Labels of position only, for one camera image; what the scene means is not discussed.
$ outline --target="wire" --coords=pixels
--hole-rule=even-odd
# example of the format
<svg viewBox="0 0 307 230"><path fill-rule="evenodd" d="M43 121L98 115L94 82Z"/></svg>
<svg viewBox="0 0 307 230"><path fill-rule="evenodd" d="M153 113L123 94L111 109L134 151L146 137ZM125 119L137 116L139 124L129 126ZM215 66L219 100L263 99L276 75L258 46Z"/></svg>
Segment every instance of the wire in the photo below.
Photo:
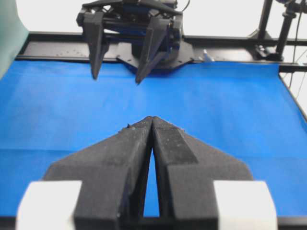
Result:
<svg viewBox="0 0 307 230"><path fill-rule="evenodd" d="M188 0L188 3L187 3L187 5L185 6L185 8L181 11L181 12L183 12L183 11L185 11L188 7L189 7L189 5L190 5L190 2L191 2L191 0Z"/></svg>
<svg viewBox="0 0 307 230"><path fill-rule="evenodd" d="M301 56L298 57L298 59L297 59L295 62L298 62L306 52L307 52L307 49L301 54ZM285 74L285 75L283 76L283 79L285 79L285 77L287 77L288 74L289 74L289 73Z"/></svg>
<svg viewBox="0 0 307 230"><path fill-rule="evenodd" d="M302 79L302 82L301 82L301 85L299 86L299 90L298 90L296 99L299 97L299 93L301 92L301 89L302 89L302 86L303 86L303 83L304 83L304 80L305 80L305 77L306 77L306 73L307 73L307 72L305 72L305 74L304 74L304 76L303 76L303 79Z"/></svg>
<svg viewBox="0 0 307 230"><path fill-rule="evenodd" d="M296 54L298 30L299 30L299 25L300 25L301 18L302 18L302 14L303 14L303 6L304 6L304 3L305 3L305 0L302 0L301 5L300 5L300 13L299 13L298 21L297 21L297 26L296 26L295 45L294 45L294 51L293 51L293 63L295 62L295 54ZM292 80L293 80L293 73L291 73L289 89L290 89L291 86L292 86Z"/></svg>

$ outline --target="black metal frame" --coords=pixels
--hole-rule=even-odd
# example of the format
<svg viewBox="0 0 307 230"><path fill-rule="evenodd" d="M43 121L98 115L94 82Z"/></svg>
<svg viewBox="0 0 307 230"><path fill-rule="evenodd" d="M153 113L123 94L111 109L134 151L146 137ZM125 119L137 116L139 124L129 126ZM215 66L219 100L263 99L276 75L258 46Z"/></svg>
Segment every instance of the black metal frame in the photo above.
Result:
<svg viewBox="0 0 307 230"><path fill-rule="evenodd" d="M196 58L194 63L203 62L204 50L211 61L234 61L246 63L277 63L279 72L293 73L306 72L307 63L287 63L283 61L266 61L257 58L256 46L277 46L279 39L272 39L266 32L273 0L265 0L259 28L249 37L216 37L216 36L184 36L184 41L193 45ZM120 34L107 34L112 41L104 62L117 63L116 48L119 42L129 41L132 36ZM285 45L307 46L307 39L287 39ZM31 32L16 60L55 60L68 62L89 62L87 44L80 33L43 33ZM293 100L300 108L304 118L307 116L291 94ZM138 221L124 222L126 229L171 229L172 221L163 218L143 218ZM11 230L15 228L15 217L0 217L0 229ZM279 230L307 229L307 216L304 217L278 217Z"/></svg>
<svg viewBox="0 0 307 230"><path fill-rule="evenodd" d="M128 41L133 37L122 36L120 34L107 34L113 41L110 50L107 52L104 62L116 63L117 59L116 47L119 41ZM195 53L199 59L195 59L194 63L202 62L203 51L206 49L209 56L215 61L239 61L248 63L277 63L280 65L280 72L306 72L307 63L299 65L298 63L290 63L283 61L265 61L258 60L256 56L256 45L275 46L278 39L255 39L249 37L216 37L216 36L184 36L184 41L190 43L194 47ZM307 46L307 39L288 39L287 45ZM246 55L240 57L238 50L243 50ZM232 58L224 59L223 53L228 52ZM83 41L80 33L42 33L31 32L25 42L20 54L16 60L55 60L70 62L89 62L87 44Z"/></svg>

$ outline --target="green fabric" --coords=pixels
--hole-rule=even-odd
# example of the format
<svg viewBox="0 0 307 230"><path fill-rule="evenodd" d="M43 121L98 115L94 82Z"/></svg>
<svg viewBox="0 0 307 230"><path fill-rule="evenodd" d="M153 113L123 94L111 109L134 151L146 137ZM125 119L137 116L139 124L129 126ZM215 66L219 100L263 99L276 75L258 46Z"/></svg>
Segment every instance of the green fabric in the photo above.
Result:
<svg viewBox="0 0 307 230"><path fill-rule="evenodd" d="M17 14L15 0L0 0L0 79L5 74L28 36Z"/></svg>

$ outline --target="blue surface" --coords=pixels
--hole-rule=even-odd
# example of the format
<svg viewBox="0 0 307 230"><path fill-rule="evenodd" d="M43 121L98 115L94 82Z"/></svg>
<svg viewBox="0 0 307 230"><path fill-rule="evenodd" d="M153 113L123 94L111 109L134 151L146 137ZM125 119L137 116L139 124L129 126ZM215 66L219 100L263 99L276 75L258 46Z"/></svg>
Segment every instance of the blue surface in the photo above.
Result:
<svg viewBox="0 0 307 230"><path fill-rule="evenodd" d="M277 65L188 65L136 86L121 64L93 81L87 64L30 61L0 81L0 215L16 214L51 162L148 115L246 162L279 215L307 215L307 124Z"/></svg>
<svg viewBox="0 0 307 230"><path fill-rule="evenodd" d="M160 215L158 187L157 187L157 178L155 174L155 161L154 161L153 152L152 155L150 156L150 161L149 161L149 171L148 171L148 180L147 180L143 215L145 217L158 217Z"/></svg>

